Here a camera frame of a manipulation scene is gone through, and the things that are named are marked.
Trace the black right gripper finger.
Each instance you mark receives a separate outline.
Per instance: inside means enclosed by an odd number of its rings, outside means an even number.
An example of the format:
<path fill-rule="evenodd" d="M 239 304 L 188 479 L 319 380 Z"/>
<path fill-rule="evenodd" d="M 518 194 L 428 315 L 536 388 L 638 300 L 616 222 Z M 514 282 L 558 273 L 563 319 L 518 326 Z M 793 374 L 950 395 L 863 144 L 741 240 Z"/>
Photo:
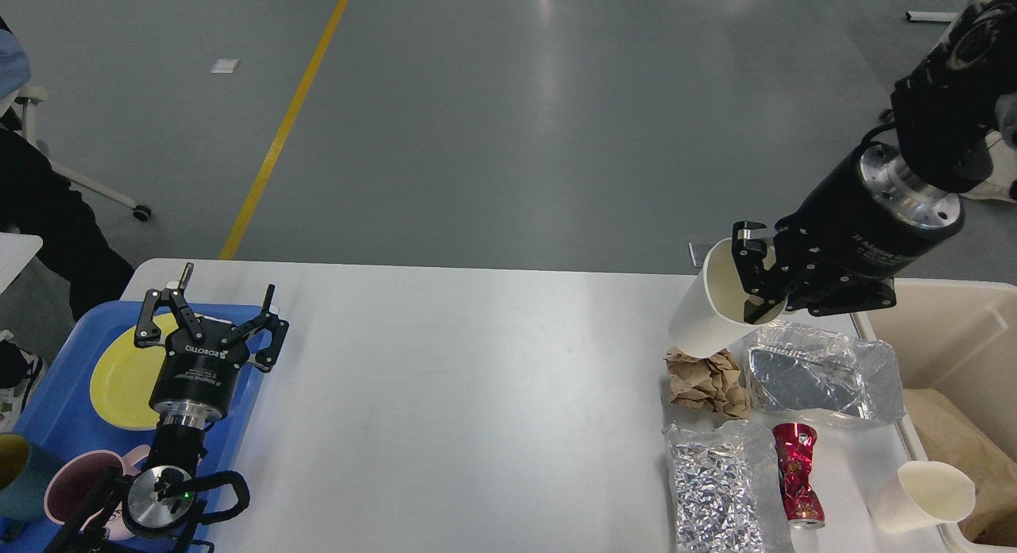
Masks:
<path fill-rule="evenodd" d="M 788 297 L 786 311 L 811 315 L 850 314 L 855 311 L 890 309 L 897 304 L 894 279 L 807 281 Z"/>
<path fill-rule="evenodd" d="M 731 256 L 742 289 L 747 292 L 746 323 L 762 322 L 802 285 L 800 253 L 786 246 L 790 241 L 783 230 L 763 223 L 733 224 Z"/>

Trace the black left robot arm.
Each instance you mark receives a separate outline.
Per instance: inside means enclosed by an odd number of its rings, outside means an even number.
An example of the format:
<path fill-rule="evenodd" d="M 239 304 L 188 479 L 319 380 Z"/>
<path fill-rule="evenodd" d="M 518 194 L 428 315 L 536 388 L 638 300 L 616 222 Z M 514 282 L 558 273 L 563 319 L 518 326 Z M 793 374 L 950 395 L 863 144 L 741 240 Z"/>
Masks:
<path fill-rule="evenodd" d="M 200 476 L 199 464 L 207 455 L 210 429 L 229 415 L 240 372 L 250 365 L 270 373 L 289 324 L 273 313 L 273 284 L 258 314 L 244 323 L 197 315 L 185 297 L 193 268 L 187 263 L 174 288 L 149 289 L 132 335 L 137 348 L 164 350 L 149 393 L 157 425 L 145 460 L 136 474 L 114 467 L 100 473 L 48 542 L 48 552 L 126 551 L 106 528 L 115 511 L 132 535 L 168 537 L 175 552 L 185 552 L 199 542 L 201 525 L 233 520 L 249 506 L 242 474 Z"/>

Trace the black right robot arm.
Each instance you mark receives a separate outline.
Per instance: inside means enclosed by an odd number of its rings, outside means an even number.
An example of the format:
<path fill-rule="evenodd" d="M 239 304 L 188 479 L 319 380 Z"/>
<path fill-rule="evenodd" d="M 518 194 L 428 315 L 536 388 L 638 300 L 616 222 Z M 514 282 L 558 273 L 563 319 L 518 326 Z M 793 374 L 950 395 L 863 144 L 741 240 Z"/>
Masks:
<path fill-rule="evenodd" d="M 760 324 L 778 309 L 839 315 L 896 304 L 895 275 L 963 227 L 960 195 L 991 173 L 988 135 L 1015 146 L 1015 0 L 971 0 L 895 83 L 889 121 L 771 237 L 756 238 L 756 222 L 733 225 L 741 321 Z"/>

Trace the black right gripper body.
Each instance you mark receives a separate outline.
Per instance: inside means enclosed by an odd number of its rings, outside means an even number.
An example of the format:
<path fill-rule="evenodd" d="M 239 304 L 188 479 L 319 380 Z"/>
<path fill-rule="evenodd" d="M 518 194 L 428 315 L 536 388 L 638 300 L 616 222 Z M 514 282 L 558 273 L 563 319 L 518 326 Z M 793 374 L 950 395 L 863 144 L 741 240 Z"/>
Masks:
<path fill-rule="evenodd" d="M 789 292 L 896 275 L 963 227 L 959 195 L 924 184 L 888 144 L 862 144 L 778 220 L 775 276 Z"/>

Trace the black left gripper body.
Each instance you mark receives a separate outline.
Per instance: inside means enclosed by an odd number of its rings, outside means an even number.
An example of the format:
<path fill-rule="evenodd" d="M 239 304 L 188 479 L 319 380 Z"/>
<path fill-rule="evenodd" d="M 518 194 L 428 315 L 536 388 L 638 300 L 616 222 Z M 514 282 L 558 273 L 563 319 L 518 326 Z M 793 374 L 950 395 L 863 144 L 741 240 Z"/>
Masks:
<path fill-rule="evenodd" d="M 250 351 L 243 342 L 225 347 L 211 332 L 206 336 L 210 346 L 196 344 L 184 330 L 167 337 L 166 357 L 149 395 L 160 425 L 203 429 L 229 415 Z"/>

